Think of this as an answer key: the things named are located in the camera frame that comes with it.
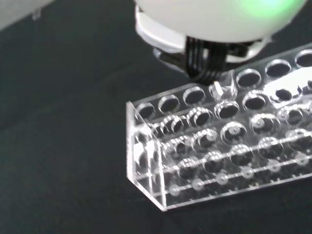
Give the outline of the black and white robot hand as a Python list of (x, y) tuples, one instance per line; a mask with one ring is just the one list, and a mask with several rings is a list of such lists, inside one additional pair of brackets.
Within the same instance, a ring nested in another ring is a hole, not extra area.
[(137, 34), (180, 55), (191, 82), (210, 85), (232, 65), (256, 57), (288, 26), (305, 0), (136, 0)]

